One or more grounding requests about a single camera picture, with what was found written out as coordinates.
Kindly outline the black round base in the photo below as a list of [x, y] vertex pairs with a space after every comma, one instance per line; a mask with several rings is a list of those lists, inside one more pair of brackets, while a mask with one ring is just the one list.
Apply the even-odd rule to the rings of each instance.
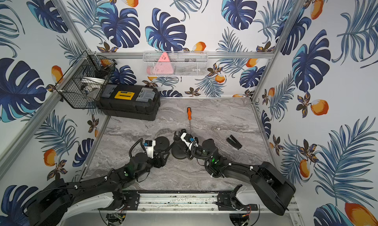
[[170, 147], [169, 139], [166, 138], [166, 137], [157, 137], [155, 139], [155, 142], [156, 142], [156, 144], [155, 144], [154, 150], [156, 152], [158, 152], [158, 151], [165, 152]]
[[187, 157], [185, 151], [177, 143], [173, 143], [171, 145], [171, 153], [172, 153], [172, 156], [178, 160], [184, 160]]

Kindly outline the black stand pole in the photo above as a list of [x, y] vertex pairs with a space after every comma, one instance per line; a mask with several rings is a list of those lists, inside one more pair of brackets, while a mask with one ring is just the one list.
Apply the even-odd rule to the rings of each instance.
[[178, 145], [181, 145], [183, 144], [184, 142], [182, 141], [181, 139], [181, 135], [182, 135], [182, 131], [175, 131], [174, 133], [174, 137], [173, 137], [173, 140], [174, 140], [174, 143], [175, 144], [178, 144]]

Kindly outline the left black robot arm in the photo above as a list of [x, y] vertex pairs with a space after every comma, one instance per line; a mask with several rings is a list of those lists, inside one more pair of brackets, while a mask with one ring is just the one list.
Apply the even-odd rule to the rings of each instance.
[[31, 197], [25, 206], [31, 226], [56, 226], [74, 204], [100, 194], [112, 193], [117, 206], [122, 202], [122, 190], [133, 185], [152, 168], [165, 165], [170, 151], [154, 151], [153, 158], [141, 152], [119, 169], [111, 169], [107, 175], [79, 182], [54, 180]]

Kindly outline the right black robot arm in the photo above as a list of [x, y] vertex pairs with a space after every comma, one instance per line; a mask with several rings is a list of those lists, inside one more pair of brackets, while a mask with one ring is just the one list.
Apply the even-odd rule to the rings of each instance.
[[280, 216], [288, 210], [296, 188], [270, 162], [260, 165], [233, 162], [219, 154], [213, 139], [207, 139], [199, 145], [193, 137], [182, 137], [178, 143], [185, 154], [204, 160], [205, 170], [212, 178], [233, 178], [253, 187], [260, 201], [252, 201], [252, 193], [237, 187], [234, 194], [236, 208], [239, 205], [260, 203]]

